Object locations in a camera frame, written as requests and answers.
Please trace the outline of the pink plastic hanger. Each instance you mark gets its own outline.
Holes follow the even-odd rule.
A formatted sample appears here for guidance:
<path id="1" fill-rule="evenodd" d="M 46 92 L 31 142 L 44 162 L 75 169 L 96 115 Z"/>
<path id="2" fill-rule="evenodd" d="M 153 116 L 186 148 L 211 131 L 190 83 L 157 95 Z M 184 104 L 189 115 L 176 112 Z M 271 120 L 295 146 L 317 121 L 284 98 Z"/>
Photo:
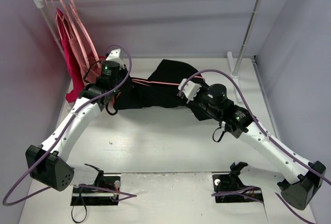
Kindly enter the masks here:
<path id="1" fill-rule="evenodd" d="M 170 86 L 179 86 L 179 83 L 170 83 L 170 82 L 160 82 L 160 81 L 149 81 L 146 79 L 140 78 L 131 78 L 133 82 L 139 83 L 147 86 L 148 84 L 160 84 L 160 85 L 170 85 Z"/>

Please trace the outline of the black t shirt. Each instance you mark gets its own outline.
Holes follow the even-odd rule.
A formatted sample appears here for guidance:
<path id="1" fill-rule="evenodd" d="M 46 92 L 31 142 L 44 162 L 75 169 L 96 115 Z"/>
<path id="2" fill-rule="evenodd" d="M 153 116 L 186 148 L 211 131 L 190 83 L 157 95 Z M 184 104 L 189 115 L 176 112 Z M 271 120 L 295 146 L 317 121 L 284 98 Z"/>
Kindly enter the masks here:
<path id="1" fill-rule="evenodd" d="M 196 72 L 198 70 L 187 63 L 164 59 L 146 80 L 180 84 L 182 79 L 187 79 Z M 114 110 L 142 109 L 148 107 L 188 107 L 186 100 L 179 98 L 177 95 L 178 86 L 160 84 L 148 84 L 145 86 L 133 82 L 131 78 L 137 77 L 130 77 L 126 81 L 129 83 L 129 87 L 122 87 L 118 95 L 112 100 Z M 197 119 L 204 121 L 210 118 Z"/>

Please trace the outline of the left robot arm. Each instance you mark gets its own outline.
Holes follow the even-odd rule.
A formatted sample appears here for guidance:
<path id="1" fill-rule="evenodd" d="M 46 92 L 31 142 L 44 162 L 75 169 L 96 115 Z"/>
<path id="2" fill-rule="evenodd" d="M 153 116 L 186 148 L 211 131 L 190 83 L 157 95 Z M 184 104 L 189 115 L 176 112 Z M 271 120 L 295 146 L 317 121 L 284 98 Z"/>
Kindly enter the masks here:
<path id="1" fill-rule="evenodd" d="M 96 166 L 69 165 L 67 160 L 74 145 L 88 125 L 108 106 L 128 78 L 122 59 L 106 59 L 101 75 L 87 84 L 72 110 L 51 136 L 39 146 L 31 145 L 26 160 L 31 178 L 57 191 L 68 186 L 85 187 L 93 193 L 103 188 L 103 171 Z"/>

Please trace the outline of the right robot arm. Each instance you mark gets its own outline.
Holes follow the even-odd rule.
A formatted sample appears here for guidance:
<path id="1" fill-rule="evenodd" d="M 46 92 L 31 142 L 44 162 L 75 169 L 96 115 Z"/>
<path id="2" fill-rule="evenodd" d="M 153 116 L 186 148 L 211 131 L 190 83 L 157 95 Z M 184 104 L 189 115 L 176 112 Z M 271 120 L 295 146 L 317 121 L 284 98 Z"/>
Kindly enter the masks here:
<path id="1" fill-rule="evenodd" d="M 267 188 L 280 194 L 295 209 L 303 211 L 306 208 L 322 186 L 318 175 L 325 174 L 325 165 L 319 161 L 309 161 L 271 135 L 260 122 L 253 120 L 247 109 L 227 98 L 224 85 L 204 87 L 189 82 L 183 93 L 204 113 L 218 121 L 224 133 L 228 132 L 250 145 L 277 168 L 270 171 L 255 168 L 246 162 L 233 163 L 229 174 L 229 183 L 233 188 Z"/>

